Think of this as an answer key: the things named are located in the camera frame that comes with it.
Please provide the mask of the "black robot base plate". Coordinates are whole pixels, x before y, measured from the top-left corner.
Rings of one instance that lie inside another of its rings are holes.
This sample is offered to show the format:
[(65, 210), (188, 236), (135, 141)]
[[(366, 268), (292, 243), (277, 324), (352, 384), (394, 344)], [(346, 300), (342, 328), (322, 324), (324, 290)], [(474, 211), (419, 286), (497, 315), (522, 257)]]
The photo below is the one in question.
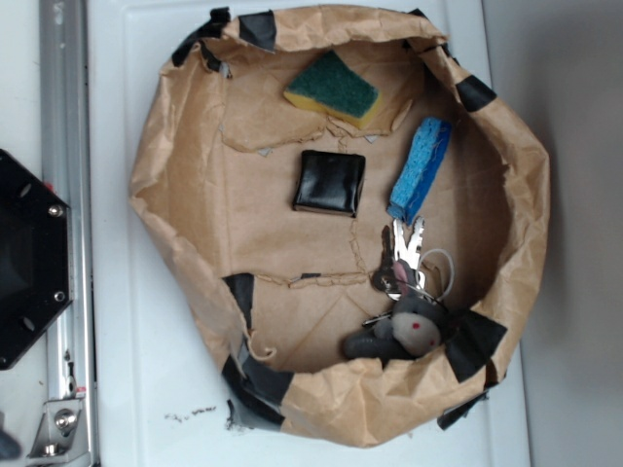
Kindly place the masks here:
[(1, 152), (1, 369), (7, 371), (71, 303), (69, 206)]

